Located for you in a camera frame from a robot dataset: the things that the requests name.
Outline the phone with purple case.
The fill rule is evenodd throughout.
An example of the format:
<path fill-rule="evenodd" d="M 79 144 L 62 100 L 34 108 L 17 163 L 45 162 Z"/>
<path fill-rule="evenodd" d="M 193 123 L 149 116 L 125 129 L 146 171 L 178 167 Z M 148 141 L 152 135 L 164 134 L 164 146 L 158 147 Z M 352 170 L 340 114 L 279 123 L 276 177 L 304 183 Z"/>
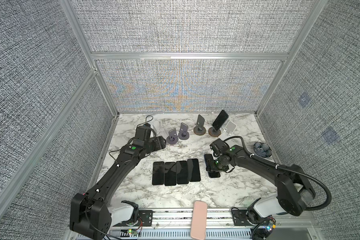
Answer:
<path fill-rule="evenodd" d="M 152 185 L 153 186 L 163 185 L 164 180 L 165 180 L 165 163 L 164 162 L 154 162 L 153 163 Z"/>

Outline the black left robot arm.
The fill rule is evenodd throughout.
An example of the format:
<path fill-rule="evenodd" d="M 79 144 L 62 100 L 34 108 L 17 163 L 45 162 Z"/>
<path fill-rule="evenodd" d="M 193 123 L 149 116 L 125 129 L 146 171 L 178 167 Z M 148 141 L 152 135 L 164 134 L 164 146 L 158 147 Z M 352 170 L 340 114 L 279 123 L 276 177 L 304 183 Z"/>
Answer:
<path fill-rule="evenodd" d="M 70 230 L 92 240 L 107 236 L 110 227 L 125 222 L 135 224 L 139 219 L 139 206 L 130 201 L 110 210 L 111 199 L 128 175 L 152 152 L 166 147 L 166 140 L 157 136 L 148 123 L 137 126 L 136 134 L 120 149 L 112 167 L 83 194 L 76 194 L 71 201 Z"/>

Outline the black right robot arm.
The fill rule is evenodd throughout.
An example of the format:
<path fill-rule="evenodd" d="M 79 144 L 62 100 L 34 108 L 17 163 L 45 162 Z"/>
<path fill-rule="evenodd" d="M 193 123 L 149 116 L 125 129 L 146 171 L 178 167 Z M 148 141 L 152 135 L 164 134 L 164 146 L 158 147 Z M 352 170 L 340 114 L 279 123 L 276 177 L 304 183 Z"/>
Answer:
<path fill-rule="evenodd" d="M 298 217 L 308 209 L 308 204 L 316 196 L 309 179 L 297 165 L 277 165 L 250 153 L 246 147 L 230 147 L 221 139 L 213 141 L 210 149 L 215 159 L 209 160 L 208 165 L 213 172 L 230 173 L 229 166 L 240 167 L 259 175 L 277 188 L 275 195 L 259 198 L 247 208 L 247 219 L 252 225 L 277 214 Z"/>

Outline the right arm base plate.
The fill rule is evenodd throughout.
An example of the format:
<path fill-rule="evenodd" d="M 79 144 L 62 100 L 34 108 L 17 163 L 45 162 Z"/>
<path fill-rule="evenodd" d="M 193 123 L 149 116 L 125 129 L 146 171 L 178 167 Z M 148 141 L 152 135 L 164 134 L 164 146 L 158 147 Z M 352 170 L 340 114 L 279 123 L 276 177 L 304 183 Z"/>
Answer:
<path fill-rule="evenodd" d="M 261 217 L 254 209 L 255 203 L 261 198 L 256 199 L 247 209 L 232 207 L 230 209 L 234 226 L 256 226 L 263 225 L 264 222 L 274 220 L 272 215 Z"/>

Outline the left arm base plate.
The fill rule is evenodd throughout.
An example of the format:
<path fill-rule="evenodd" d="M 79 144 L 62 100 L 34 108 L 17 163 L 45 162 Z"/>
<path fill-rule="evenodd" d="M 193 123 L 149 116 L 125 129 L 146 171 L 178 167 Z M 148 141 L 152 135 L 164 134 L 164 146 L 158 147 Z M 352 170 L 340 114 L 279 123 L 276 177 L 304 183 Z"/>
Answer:
<path fill-rule="evenodd" d="M 132 227 L 132 228 L 137 228 L 139 226 L 151 227 L 153 222 L 153 213 L 154 211 L 152 210 L 139 210 L 139 214 L 135 222 L 124 221 L 113 225 L 113 227 Z"/>

